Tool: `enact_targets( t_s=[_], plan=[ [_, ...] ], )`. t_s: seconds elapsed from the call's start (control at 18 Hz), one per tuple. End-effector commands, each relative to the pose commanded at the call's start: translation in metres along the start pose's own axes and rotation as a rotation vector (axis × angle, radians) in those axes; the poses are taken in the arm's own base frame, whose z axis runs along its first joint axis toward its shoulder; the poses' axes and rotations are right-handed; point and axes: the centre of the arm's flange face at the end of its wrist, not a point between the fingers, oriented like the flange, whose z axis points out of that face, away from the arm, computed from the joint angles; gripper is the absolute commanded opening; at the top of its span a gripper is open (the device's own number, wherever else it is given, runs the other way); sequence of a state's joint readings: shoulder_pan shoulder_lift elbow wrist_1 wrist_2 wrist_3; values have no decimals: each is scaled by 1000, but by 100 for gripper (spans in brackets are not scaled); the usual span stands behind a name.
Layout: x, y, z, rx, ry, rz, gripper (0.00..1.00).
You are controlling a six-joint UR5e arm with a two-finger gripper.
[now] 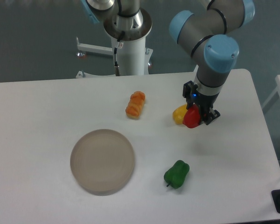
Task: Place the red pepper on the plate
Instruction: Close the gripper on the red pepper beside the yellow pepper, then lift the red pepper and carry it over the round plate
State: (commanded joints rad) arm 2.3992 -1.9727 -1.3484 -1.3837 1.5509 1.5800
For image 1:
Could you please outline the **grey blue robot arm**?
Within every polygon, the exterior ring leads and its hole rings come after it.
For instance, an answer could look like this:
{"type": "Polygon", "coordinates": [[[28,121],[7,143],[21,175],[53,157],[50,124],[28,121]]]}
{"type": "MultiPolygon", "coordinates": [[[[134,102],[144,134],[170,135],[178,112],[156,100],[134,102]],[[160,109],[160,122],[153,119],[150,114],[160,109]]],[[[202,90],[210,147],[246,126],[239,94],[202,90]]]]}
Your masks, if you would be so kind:
{"type": "MultiPolygon", "coordinates": [[[[145,41],[152,20],[140,2],[84,0],[82,6],[93,23],[103,23],[111,39],[115,75],[145,74],[145,41]]],[[[174,42],[198,66],[195,79],[183,85],[186,106],[181,109],[181,122],[188,128],[208,125],[220,116],[213,105],[239,55],[237,42],[227,34],[249,23],[255,14],[251,0],[208,0],[205,6],[205,14],[184,10],[169,25],[174,42]]]]}

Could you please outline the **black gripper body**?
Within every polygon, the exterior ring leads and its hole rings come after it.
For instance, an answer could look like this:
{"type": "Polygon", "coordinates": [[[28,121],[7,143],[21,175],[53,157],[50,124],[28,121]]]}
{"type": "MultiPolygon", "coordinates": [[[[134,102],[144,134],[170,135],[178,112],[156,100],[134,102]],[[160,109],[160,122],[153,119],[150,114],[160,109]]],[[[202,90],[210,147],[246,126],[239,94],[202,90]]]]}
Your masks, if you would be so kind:
{"type": "Polygon", "coordinates": [[[194,104],[199,109],[199,114],[208,112],[213,109],[213,104],[219,94],[207,96],[198,90],[198,84],[194,84],[193,81],[189,81],[183,85],[183,97],[186,99],[187,96],[191,95],[194,104]]]}

